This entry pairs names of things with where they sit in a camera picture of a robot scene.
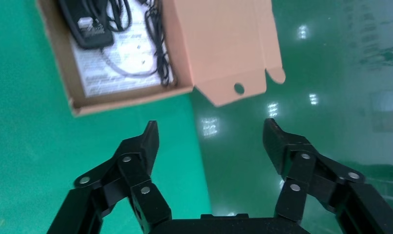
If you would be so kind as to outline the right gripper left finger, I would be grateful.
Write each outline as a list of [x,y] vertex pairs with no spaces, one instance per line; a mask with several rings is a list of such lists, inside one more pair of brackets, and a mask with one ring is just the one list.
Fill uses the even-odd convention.
[[75,179],[48,233],[98,234],[104,217],[124,199],[145,234],[171,220],[171,209],[151,180],[158,149],[158,126],[151,120],[141,135],[123,140],[110,159]]

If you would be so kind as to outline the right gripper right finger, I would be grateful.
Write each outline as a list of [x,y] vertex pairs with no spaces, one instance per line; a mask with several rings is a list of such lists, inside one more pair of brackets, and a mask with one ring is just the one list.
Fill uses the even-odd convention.
[[263,125],[263,146],[284,180],[276,218],[302,232],[307,196],[333,213],[345,234],[393,234],[393,209],[365,176],[322,155],[304,136],[285,132],[272,118]]

